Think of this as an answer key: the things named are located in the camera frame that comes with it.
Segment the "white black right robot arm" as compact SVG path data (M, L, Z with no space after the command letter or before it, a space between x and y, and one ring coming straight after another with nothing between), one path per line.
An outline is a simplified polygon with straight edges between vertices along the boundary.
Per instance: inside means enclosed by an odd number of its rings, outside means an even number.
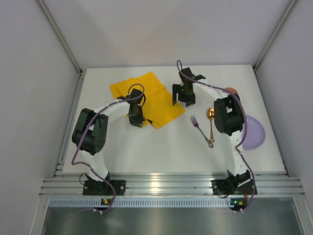
M247 135L247 118L239 96L225 88L205 83L205 77L201 74L194 75L189 67L177 65L177 68L181 84L172 85L172 104L179 101L188 107L196 104L198 96L214 99L214 115L210 127L227 135L230 146L234 149L226 184L231 189L236 189L238 185L252 181L252 170L242 154L242 145Z

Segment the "lavender plastic plate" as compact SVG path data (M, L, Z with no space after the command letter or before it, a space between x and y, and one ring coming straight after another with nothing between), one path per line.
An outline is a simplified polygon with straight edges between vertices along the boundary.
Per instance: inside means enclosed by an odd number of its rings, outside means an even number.
M244 150L252 150L260 147L265 141L266 133L259 120L252 116L246 116L247 133L242 144Z

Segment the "iridescent rainbow fork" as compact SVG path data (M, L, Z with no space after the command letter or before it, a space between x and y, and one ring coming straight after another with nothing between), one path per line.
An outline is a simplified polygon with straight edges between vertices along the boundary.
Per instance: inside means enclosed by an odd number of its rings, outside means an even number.
M191 122L192 122L193 126L196 127L201 132L201 134L203 135L203 137L204 137L205 141L207 142L208 146L210 148L214 148L214 144L207 138L207 136L204 134L204 132L200 129L200 126L199 126L195 116L191 116L190 119L191 119Z

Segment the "gold ornate spoon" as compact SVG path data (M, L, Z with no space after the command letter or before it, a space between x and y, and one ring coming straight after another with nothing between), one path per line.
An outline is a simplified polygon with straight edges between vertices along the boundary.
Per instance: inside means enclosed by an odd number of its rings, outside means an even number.
M213 134L213 119L214 119L214 108L209 108L207 111L207 117L210 120L210 142L214 143L215 139L214 139L214 134Z

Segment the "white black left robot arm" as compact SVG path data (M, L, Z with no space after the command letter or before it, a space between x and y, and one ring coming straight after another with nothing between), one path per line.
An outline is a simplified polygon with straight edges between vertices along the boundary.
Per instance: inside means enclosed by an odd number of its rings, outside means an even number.
M131 126L142 127L144 122L142 106L145 101L144 91L133 88L126 96L120 96L101 108L82 109L71 137L76 145L71 164L86 166L89 169L88 176L92 180L108 181L109 170L102 153L108 124L128 116Z

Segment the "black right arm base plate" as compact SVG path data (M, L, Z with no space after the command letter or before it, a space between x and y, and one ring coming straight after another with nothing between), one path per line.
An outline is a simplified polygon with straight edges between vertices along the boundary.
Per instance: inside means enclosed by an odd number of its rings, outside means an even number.
M225 197L230 195L252 195L254 184L252 180L239 186L231 186L226 180L213 180L211 182L213 194Z

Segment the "yellow Pikachu placemat cloth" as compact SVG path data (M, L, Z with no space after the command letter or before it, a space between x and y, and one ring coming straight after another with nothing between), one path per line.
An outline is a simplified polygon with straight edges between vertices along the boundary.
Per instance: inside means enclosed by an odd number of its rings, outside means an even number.
M145 89L146 102L142 108L145 118L144 126L151 124L158 129L185 113L185 109L180 104L172 104L172 95L153 72L111 84L110 90L113 97L125 96L129 87L135 83L141 84Z

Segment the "pink plastic cup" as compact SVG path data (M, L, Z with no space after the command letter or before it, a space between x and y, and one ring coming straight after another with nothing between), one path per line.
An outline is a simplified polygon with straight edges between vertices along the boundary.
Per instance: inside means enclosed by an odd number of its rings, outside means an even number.
M238 92L234 88L227 87L227 88L224 88L224 90L228 91L228 92L230 92L232 94L238 95Z

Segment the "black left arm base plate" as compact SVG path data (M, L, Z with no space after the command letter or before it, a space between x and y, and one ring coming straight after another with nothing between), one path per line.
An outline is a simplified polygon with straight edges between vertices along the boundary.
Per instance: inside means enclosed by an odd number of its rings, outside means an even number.
M123 196L126 190L125 180L110 180L109 183L115 189L117 196ZM85 196L113 196L112 188L105 182L86 180L84 182L83 195Z

